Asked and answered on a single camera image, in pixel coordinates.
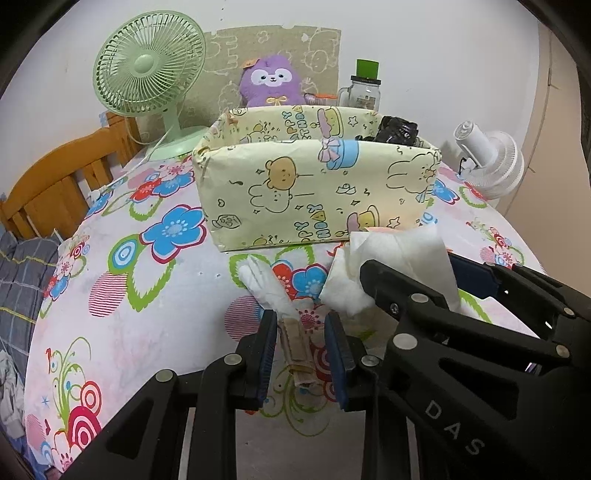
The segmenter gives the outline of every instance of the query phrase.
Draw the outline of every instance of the wooden bed frame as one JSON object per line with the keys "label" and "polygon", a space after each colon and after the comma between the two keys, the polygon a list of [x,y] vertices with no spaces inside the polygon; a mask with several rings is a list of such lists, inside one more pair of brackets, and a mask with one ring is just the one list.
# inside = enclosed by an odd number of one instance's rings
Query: wooden bed frame
{"label": "wooden bed frame", "polygon": [[[24,173],[6,201],[0,201],[0,220],[7,230],[24,239],[35,237],[35,229],[41,236],[54,229],[63,238],[75,233],[89,208],[75,173],[81,171],[96,190],[113,180],[107,155],[116,154],[124,166],[141,149],[130,139],[124,117],[107,113],[107,120],[108,127],[57,147]],[[135,120],[127,121],[139,138]]]}

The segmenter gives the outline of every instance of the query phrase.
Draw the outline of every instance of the fan base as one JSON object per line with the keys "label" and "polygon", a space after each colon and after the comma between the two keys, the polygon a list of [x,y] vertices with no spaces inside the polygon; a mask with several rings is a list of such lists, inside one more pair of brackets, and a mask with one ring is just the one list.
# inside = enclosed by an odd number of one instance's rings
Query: fan base
{"label": "fan base", "polygon": [[148,147],[150,160],[167,160],[191,152],[207,132],[208,127],[190,127],[181,130],[181,137],[164,140],[158,148]]}

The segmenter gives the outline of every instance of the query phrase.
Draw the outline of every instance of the tissue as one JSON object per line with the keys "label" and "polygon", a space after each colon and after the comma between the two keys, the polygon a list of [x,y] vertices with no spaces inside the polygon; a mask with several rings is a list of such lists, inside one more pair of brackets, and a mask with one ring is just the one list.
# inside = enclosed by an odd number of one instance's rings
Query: tissue
{"label": "tissue", "polygon": [[450,310],[460,311],[456,277],[435,225],[406,231],[352,232],[349,244],[337,250],[320,300],[348,316],[375,305],[359,281],[359,270],[367,260],[377,260],[438,291]]}

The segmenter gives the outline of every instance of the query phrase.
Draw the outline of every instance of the floral bed sheet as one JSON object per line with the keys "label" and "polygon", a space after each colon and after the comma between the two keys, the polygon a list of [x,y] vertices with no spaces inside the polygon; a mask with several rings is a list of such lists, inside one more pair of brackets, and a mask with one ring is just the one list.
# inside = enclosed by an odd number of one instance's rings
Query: floral bed sheet
{"label": "floral bed sheet", "polygon": [[[282,247],[269,237],[258,250],[219,252],[194,183],[190,158],[149,161],[104,192],[63,247],[27,368],[27,438],[37,460],[64,471],[158,370],[203,369],[255,332],[262,311],[237,275],[252,254],[294,300],[320,383],[296,388],[277,349],[263,408],[237,415],[239,476],[358,478],[363,417],[338,410],[323,342],[327,307],[318,300],[341,244]],[[422,223],[436,223],[449,250],[543,271],[509,223],[443,164],[428,202]],[[460,296],[466,313],[530,333],[496,302]],[[390,333],[375,322],[354,330],[370,348]]]}

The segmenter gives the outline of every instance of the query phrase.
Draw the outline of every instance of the beige wall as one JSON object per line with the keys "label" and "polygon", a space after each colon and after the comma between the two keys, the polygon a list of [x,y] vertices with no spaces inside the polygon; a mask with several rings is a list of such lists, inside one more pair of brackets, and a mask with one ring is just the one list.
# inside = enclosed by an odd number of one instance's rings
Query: beige wall
{"label": "beige wall", "polygon": [[591,189],[580,142],[579,78],[559,40],[545,27],[540,33],[538,92],[523,147],[528,168],[498,210],[548,275],[591,296]]}

